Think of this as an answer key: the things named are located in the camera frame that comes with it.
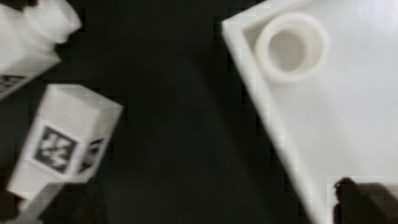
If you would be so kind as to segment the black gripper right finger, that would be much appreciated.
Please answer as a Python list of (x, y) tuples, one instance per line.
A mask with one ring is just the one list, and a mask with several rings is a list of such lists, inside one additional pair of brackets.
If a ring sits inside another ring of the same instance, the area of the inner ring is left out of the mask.
[(345, 177), (335, 189), (335, 224), (398, 224), (398, 198), (381, 183), (358, 183)]

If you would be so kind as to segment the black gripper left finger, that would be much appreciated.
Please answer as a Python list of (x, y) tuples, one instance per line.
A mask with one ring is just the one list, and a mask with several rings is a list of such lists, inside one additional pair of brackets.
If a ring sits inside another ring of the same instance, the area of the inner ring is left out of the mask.
[(102, 184), (52, 183), (33, 200), (0, 191), (0, 224), (107, 224)]

